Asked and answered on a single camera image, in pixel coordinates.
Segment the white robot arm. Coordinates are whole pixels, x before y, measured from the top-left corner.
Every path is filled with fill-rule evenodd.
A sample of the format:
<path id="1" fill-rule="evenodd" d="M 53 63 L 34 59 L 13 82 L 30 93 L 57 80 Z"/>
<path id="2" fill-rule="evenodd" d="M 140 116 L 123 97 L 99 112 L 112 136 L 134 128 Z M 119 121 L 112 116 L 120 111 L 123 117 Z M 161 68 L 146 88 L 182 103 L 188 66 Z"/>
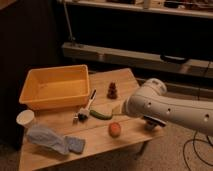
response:
<path id="1" fill-rule="evenodd" d="M 122 112 L 129 117 L 169 121 L 213 136 L 213 102 L 165 97 L 166 92 L 161 80 L 148 79 L 124 101 Z"/>

